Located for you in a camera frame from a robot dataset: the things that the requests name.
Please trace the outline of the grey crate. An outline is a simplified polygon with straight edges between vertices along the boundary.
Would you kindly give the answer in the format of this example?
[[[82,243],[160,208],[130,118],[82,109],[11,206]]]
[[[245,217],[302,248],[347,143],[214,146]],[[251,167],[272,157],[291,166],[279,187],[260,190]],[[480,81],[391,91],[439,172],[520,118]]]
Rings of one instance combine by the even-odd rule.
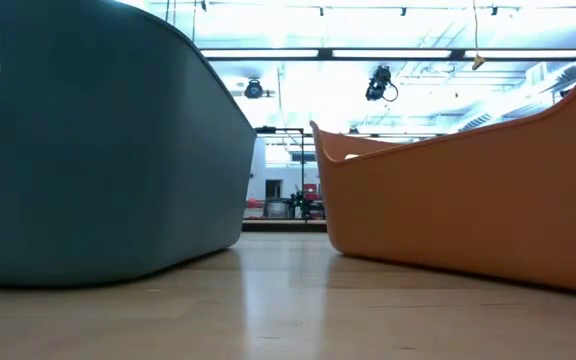
[[[290,204],[281,199],[271,199],[265,203],[267,218],[286,219],[290,217],[290,214]]]

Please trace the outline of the orange plastic bin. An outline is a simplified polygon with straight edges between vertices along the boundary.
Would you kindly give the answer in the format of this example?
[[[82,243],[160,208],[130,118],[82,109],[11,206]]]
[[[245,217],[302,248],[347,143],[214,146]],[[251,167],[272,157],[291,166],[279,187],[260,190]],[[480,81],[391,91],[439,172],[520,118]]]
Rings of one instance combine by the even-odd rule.
[[[576,85],[542,112],[420,142],[313,138],[340,253],[576,291]]]

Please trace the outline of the white air conditioning unit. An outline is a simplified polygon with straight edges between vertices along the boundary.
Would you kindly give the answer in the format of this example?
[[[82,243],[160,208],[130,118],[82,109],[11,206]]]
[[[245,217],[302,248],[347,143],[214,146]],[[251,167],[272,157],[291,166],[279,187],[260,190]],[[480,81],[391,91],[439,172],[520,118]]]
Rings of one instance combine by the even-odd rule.
[[[543,82],[549,75],[548,63],[539,62],[533,67],[526,70],[526,83],[529,86],[537,86]]]

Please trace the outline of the ceiling light bar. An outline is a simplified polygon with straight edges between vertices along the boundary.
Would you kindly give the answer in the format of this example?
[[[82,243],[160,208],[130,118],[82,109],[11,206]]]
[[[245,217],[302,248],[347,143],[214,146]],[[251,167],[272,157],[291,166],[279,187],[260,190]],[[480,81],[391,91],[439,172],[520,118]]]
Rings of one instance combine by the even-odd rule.
[[[576,49],[285,48],[203,49],[210,61],[576,61]]]
[[[343,135],[356,138],[416,138],[416,139],[428,139],[444,136],[447,134],[437,134],[437,133],[358,133],[358,134],[346,134],[346,133],[332,133],[333,135]],[[257,136],[261,137],[299,137],[312,138],[313,133],[300,133],[300,132],[275,132],[275,133],[257,133]]]

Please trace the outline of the silver ventilation duct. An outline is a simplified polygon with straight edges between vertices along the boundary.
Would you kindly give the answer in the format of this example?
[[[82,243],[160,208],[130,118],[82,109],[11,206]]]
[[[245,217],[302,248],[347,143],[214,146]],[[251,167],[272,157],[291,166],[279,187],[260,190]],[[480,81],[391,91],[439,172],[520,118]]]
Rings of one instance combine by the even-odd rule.
[[[525,75],[525,80],[518,86],[474,106],[457,122],[452,132],[526,117],[553,106],[560,100],[561,90],[576,85],[576,61],[547,63],[549,75],[543,82],[529,86]]]

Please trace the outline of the small black robot device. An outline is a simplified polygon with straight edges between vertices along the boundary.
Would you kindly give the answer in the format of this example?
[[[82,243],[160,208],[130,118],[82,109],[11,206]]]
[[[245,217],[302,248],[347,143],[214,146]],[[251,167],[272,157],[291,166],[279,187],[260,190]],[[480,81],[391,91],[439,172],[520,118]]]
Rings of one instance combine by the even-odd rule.
[[[310,199],[301,191],[290,195],[289,198],[290,217],[293,219],[324,220],[325,208],[322,200]]]

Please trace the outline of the teal plastic bin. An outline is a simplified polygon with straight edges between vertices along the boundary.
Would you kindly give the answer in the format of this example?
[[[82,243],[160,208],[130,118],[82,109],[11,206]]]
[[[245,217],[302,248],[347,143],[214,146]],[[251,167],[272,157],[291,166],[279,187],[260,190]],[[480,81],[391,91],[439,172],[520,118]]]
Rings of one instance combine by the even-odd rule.
[[[0,286],[132,280],[234,245],[255,139],[161,18],[0,0]]]

